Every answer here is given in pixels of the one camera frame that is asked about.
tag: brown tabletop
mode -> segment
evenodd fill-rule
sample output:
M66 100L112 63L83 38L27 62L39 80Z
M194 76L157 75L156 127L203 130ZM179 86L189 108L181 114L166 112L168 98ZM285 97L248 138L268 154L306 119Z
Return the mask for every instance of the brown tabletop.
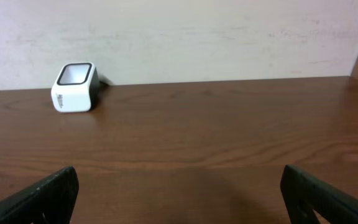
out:
M358 198L357 81L115 86L71 114L0 91L0 200L73 165L72 223L289 223L289 163Z

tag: white box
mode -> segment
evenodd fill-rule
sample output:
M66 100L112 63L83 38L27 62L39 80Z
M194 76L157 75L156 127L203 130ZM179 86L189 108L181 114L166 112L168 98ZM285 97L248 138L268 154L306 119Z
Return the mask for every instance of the white box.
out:
M59 112L90 110L98 99L99 77L90 62L69 63L60 71L50 92Z

